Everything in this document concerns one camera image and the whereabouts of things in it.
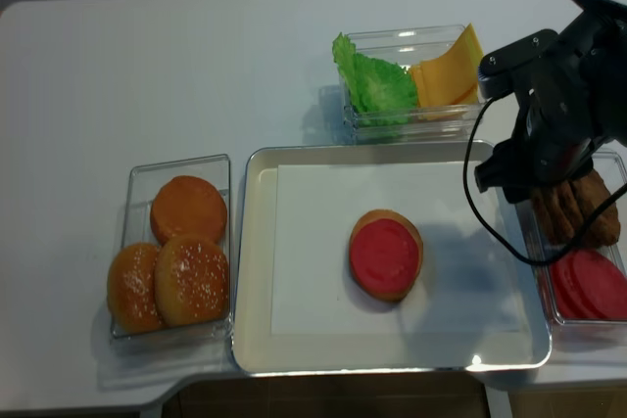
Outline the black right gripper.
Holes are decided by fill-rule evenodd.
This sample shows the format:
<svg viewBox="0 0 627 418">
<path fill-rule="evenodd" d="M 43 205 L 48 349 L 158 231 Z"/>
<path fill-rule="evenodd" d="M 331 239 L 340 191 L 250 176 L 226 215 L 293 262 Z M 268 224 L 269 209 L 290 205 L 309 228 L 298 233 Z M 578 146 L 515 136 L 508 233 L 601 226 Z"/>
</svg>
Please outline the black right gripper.
<svg viewBox="0 0 627 418">
<path fill-rule="evenodd" d="M 571 0 L 580 14 L 530 64 L 530 104 L 511 139 L 474 170 L 480 193 L 510 204 L 538 187 L 578 179 L 603 144 L 626 141 L 626 7 Z"/>
</svg>

